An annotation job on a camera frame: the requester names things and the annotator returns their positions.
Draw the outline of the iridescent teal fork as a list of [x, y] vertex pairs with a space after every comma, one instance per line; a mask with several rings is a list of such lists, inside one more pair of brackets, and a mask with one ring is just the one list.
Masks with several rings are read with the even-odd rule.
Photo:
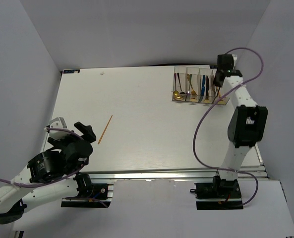
[[192, 86], [192, 74], [187, 74], [187, 80], [188, 80], [188, 94], [190, 95], [192, 90], [193, 90], [193, 86]]

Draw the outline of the black spoon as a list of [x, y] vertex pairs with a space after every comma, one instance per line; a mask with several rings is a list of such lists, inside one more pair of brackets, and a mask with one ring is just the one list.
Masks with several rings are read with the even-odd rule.
[[179, 73], [176, 73], [177, 78], [178, 78], [178, 83], [179, 83], [179, 88], [180, 88], [180, 94], [185, 94], [182, 90], [182, 85], [181, 85], [181, 81], [180, 81], [180, 75]]

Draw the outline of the iridescent gold spoon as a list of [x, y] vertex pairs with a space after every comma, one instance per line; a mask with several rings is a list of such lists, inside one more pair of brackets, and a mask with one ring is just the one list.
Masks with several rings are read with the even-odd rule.
[[173, 98], [175, 100], [179, 100], [179, 91], [176, 88], [176, 74], [174, 73], [174, 91], [173, 91]]

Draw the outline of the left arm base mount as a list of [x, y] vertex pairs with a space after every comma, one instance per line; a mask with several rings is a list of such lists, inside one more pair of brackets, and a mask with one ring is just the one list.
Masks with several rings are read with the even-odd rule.
[[63, 198], [63, 208], [108, 208], [113, 197], [114, 185], [93, 183], [88, 174], [77, 174], [77, 196]]

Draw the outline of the blue knife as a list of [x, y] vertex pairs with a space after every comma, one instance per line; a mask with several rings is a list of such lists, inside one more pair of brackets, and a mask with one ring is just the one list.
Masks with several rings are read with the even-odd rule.
[[201, 83], [201, 96], [204, 96], [205, 94], [205, 85], [206, 85], [206, 75], [203, 75], [202, 77], [202, 83]]

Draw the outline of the gold fork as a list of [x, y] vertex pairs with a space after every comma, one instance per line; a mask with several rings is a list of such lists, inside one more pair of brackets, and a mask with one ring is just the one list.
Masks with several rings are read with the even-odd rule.
[[197, 95], [193, 86], [192, 86], [192, 75], [191, 74], [187, 74], [187, 80], [189, 82], [189, 88], [191, 88], [191, 95]]

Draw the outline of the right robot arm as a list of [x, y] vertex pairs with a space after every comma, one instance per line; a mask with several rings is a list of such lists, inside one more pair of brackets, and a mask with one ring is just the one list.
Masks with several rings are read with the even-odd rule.
[[261, 141], [268, 110], [259, 106], [244, 85], [242, 73], [235, 69], [236, 56], [217, 56], [217, 71], [213, 85], [223, 87], [229, 94], [234, 113], [228, 126], [229, 147], [224, 161], [213, 178], [212, 192], [216, 197], [229, 197], [238, 185], [237, 173], [252, 147]]

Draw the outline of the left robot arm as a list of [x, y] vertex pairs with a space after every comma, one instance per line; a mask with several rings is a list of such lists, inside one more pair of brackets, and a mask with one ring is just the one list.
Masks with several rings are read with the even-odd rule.
[[76, 122], [80, 135], [51, 123], [45, 128], [50, 148], [33, 157], [12, 180], [0, 187], [0, 225], [20, 219], [24, 213], [55, 201], [87, 198], [93, 186], [80, 170], [88, 165], [96, 135], [92, 126]]

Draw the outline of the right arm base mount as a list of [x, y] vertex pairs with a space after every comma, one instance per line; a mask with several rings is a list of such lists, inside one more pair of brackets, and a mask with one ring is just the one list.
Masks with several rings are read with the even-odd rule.
[[195, 183], [190, 193], [195, 195], [196, 209], [199, 211], [243, 209], [237, 181], [233, 187], [214, 187], [213, 182]]

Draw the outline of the black knife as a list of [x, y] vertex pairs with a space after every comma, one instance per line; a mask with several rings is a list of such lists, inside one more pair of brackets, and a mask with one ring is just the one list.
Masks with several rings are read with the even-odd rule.
[[206, 75], [206, 95], [205, 95], [206, 100], [209, 99], [209, 91], [210, 91], [210, 82], [209, 82], [208, 75]]

